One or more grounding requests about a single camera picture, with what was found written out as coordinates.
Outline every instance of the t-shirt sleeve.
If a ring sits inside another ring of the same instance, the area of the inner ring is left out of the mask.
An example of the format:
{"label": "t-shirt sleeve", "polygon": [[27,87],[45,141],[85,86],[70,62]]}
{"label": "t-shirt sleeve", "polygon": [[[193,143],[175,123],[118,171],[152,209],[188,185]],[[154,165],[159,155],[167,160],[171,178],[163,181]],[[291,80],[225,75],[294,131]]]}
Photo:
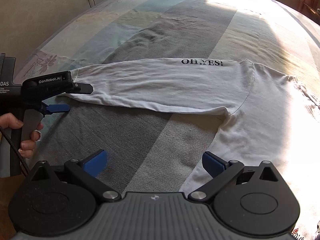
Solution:
{"label": "t-shirt sleeve", "polygon": [[249,60],[160,58],[91,65],[72,76],[74,82],[90,83],[93,93],[64,95],[99,105],[228,116],[248,96],[252,72]]}

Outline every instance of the gray fabric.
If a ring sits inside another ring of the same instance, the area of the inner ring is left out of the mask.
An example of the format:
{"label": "gray fabric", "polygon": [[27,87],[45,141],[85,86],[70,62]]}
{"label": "gray fabric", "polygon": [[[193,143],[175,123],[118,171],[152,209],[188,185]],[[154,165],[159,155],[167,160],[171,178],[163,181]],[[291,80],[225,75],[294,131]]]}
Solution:
{"label": "gray fabric", "polygon": [[224,120],[223,116],[192,114],[186,123],[186,117],[172,115],[125,192],[179,190]]}
{"label": "gray fabric", "polygon": [[71,111],[51,126],[34,161],[45,159],[59,165],[105,149],[110,161],[99,179],[119,192],[130,182],[171,117],[146,109],[105,107],[73,99],[69,105]]}
{"label": "gray fabric", "polygon": [[111,53],[103,64],[144,58],[207,58],[236,8],[185,0],[167,10]]}

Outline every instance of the seam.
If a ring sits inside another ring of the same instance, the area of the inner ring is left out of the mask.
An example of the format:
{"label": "seam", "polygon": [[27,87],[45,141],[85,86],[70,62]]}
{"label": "seam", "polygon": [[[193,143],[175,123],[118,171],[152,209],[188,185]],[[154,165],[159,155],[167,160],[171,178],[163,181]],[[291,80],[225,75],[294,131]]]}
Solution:
{"label": "seam", "polygon": [[247,100],[247,98],[248,98],[249,95],[250,95],[250,92],[251,92],[251,90],[252,90],[252,88],[253,88],[253,74],[254,74],[254,67],[253,67],[253,63],[252,63],[251,87],[250,87],[250,90],[249,90],[248,95],[246,96],[246,98],[244,99],[243,103],[238,107],[238,109],[237,109],[236,111],[238,111],[238,110],[240,109],[240,107],[244,104],[244,102]]}
{"label": "seam", "polygon": [[[118,106],[119,103],[123,103],[123,101],[121,100],[118,100],[119,96],[109,96],[108,97],[108,100],[109,102],[111,103],[112,106]],[[154,101],[144,101],[145,103],[149,103],[149,104],[154,104],[155,106],[165,106],[165,107],[172,107],[173,105],[164,105],[164,104],[159,104],[159,103],[156,103]],[[212,111],[212,109],[206,109],[206,110],[202,110],[202,109],[199,109],[199,108],[191,108],[191,107],[185,107],[185,106],[177,106],[177,105],[174,105],[174,107],[183,107],[185,109],[188,109],[188,110],[192,110],[192,112],[173,112],[173,111],[164,111],[164,110],[155,110],[155,109],[151,109],[151,108],[146,108],[145,106],[123,106],[123,107],[128,107],[128,108],[142,108],[142,109],[148,109],[148,110],[151,110],[151,111],[156,111],[156,112],[161,112],[161,113],[172,113],[172,114],[207,114],[207,115],[212,115],[212,116],[215,116],[215,114],[210,114],[210,112]]]}
{"label": "seam", "polygon": [[76,74],[76,77],[75,77],[75,80],[73,82],[76,82],[77,79],[78,79],[78,74],[79,74],[79,68],[77,69],[77,74]]}

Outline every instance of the fingernail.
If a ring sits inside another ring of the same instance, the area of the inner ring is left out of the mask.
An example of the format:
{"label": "fingernail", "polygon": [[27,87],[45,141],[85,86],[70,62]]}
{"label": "fingernail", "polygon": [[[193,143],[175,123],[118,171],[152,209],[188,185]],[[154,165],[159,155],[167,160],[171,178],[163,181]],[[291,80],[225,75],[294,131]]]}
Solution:
{"label": "fingernail", "polygon": [[20,120],[17,120],[17,125],[22,126],[23,122],[21,122]]}

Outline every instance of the flower pattern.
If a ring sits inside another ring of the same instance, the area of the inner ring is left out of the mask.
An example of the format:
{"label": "flower pattern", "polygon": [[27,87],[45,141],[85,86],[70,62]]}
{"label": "flower pattern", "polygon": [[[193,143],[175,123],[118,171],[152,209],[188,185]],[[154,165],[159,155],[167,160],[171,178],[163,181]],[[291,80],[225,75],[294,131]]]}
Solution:
{"label": "flower pattern", "polygon": [[54,57],[50,56],[46,60],[43,60],[41,63],[39,63],[41,65],[40,74],[46,72],[48,67],[53,66],[54,62],[57,60],[56,57],[57,55],[55,55]]}

